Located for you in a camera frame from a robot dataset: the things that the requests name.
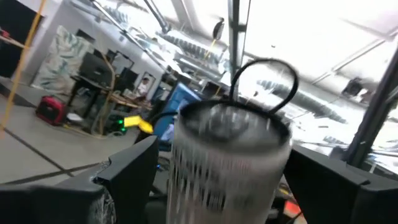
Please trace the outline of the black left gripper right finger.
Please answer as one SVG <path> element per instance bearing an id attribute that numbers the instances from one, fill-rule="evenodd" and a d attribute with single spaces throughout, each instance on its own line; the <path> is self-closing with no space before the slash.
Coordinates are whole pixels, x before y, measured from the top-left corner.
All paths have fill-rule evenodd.
<path id="1" fill-rule="evenodd" d="M 308 224 L 398 224 L 398 181 L 301 146 L 284 175 Z"/>

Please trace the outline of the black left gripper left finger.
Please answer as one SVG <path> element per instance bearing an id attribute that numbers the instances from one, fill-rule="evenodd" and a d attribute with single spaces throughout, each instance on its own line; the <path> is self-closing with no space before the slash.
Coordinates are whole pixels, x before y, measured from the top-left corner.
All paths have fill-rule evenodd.
<path id="1" fill-rule="evenodd" d="M 141 224 L 158 154 L 150 136 L 57 185 L 0 186 L 0 224 Z"/>

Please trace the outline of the white Celsius energy can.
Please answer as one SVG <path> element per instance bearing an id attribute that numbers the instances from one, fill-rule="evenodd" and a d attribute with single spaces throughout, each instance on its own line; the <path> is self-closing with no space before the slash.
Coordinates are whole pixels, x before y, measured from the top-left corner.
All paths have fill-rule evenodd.
<path id="1" fill-rule="evenodd" d="M 265 224 L 291 150 L 291 130 L 274 114 L 229 101 L 184 106 L 165 223 Z"/>

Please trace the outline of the black perforated computer case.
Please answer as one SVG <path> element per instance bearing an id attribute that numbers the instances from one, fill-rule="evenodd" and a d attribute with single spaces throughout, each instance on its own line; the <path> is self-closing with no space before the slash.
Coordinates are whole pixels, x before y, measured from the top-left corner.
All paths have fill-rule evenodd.
<path id="1" fill-rule="evenodd" d="M 124 136 L 126 132 L 124 117 L 116 114 L 110 115 L 104 126 L 105 135 Z"/>

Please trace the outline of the person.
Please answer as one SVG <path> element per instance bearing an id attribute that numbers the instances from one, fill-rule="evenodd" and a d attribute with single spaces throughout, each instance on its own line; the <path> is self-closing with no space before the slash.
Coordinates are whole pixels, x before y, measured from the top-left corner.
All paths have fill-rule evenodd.
<path id="1" fill-rule="evenodd" d="M 144 99 L 147 95 L 147 92 L 149 90 L 149 84 L 150 84 L 150 79 L 149 78 L 143 78 L 141 83 L 136 89 L 136 98 L 137 99 Z"/>

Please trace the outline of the black desk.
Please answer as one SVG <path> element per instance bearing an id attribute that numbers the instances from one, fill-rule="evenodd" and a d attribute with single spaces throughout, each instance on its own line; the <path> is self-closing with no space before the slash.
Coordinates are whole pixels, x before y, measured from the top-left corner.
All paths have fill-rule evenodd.
<path id="1" fill-rule="evenodd" d="M 72 80 L 75 81 L 74 86 L 72 87 L 71 95 L 67 101 L 67 106 L 71 107 L 73 100 L 75 99 L 78 90 L 81 88 L 86 88 L 89 92 L 92 93 L 91 100 L 86 105 L 82 118 L 87 118 L 88 114 L 91 111 L 92 106 L 96 103 L 98 96 L 102 93 L 110 93 L 111 89 L 109 87 L 103 87 L 100 84 L 80 75 L 72 76 Z"/>

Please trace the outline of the blue lit monitor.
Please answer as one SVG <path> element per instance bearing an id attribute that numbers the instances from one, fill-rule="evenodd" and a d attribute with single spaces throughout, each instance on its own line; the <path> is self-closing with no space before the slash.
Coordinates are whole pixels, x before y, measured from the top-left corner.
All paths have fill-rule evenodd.
<path id="1" fill-rule="evenodd" d="M 165 105 L 161 107 L 160 112 L 176 112 L 181 107 L 200 100 L 201 97 L 195 91 L 191 90 L 182 82 L 178 82 L 172 88 L 171 92 L 165 100 Z M 163 133 L 166 131 L 172 120 L 173 119 L 171 116 L 165 116 L 163 118 L 160 118 L 154 126 L 154 134 L 158 137 L 161 137 L 161 135 L 163 135 Z"/>

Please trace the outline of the red black tool case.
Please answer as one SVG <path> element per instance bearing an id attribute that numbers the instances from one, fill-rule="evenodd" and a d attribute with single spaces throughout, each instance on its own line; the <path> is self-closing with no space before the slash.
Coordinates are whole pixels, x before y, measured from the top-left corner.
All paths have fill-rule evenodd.
<path id="1" fill-rule="evenodd" d="M 66 104 L 52 95 L 41 97 L 35 109 L 36 117 L 52 126 L 61 126 L 65 122 L 67 112 Z"/>

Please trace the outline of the black monitor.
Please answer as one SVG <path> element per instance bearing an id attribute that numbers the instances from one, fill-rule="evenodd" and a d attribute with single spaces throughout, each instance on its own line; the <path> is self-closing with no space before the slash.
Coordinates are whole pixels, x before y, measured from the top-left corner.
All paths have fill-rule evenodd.
<path id="1" fill-rule="evenodd" d="M 79 68 L 79 75 L 103 87 L 111 87 L 113 77 L 111 69 L 103 59 L 91 53 L 86 53 L 83 57 L 83 61 Z"/>

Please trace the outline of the leaf-patterned cloth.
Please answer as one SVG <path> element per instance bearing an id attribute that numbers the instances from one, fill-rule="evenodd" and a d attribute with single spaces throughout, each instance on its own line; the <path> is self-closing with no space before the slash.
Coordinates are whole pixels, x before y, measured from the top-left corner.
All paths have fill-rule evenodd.
<path id="1" fill-rule="evenodd" d="M 49 52 L 39 67 L 32 86 L 52 93 L 69 95 L 87 53 L 94 51 L 94 45 L 82 37 L 72 34 L 63 26 L 49 46 Z"/>

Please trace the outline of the orange rod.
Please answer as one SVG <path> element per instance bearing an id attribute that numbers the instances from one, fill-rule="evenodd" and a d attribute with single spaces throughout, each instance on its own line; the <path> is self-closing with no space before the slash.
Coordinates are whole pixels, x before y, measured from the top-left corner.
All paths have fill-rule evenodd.
<path id="1" fill-rule="evenodd" d="M 40 1 L 39 9 L 36 12 L 34 20 L 32 21 L 32 24 L 30 26 L 29 33 L 28 33 L 27 38 L 26 38 L 26 40 L 24 42 L 24 45 L 21 45 L 21 43 L 19 43 L 17 45 L 18 47 L 20 47 L 22 49 L 22 52 L 21 52 L 20 59 L 19 59 L 19 62 L 17 64 L 17 67 L 16 67 L 16 74 L 15 74 L 14 83 L 12 85 L 10 94 L 7 97 L 7 104 L 6 104 L 5 114 L 4 114 L 4 117 L 3 117 L 2 121 L 0 122 L 0 132 L 3 132 L 5 130 L 6 125 L 7 125 L 7 121 L 9 119 L 10 114 L 11 114 L 12 105 L 13 105 L 13 99 L 14 99 L 14 97 L 16 95 L 16 90 L 17 90 L 17 87 L 19 85 L 19 80 L 20 80 L 21 74 L 22 74 L 22 66 L 25 63 L 26 55 L 27 55 L 27 53 L 28 53 L 28 51 L 30 49 L 30 46 L 32 44 L 32 40 L 34 38 L 34 33 L 35 33 L 35 30 L 37 29 L 37 26 L 39 24 L 40 16 L 41 16 L 41 13 L 42 13 L 42 11 L 44 9 L 44 6 L 45 6 L 46 2 L 47 2 L 47 0 L 41 0 Z"/>

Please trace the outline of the black round ceiling fixture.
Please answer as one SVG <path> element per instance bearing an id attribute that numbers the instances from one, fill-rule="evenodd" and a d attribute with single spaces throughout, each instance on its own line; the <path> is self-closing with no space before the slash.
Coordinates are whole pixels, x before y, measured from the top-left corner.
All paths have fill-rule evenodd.
<path id="1" fill-rule="evenodd" d="M 215 24 L 213 28 L 213 33 L 212 33 L 213 40 L 221 39 L 221 36 L 223 34 L 223 29 L 224 29 L 224 18 L 220 17 L 218 22 Z"/>

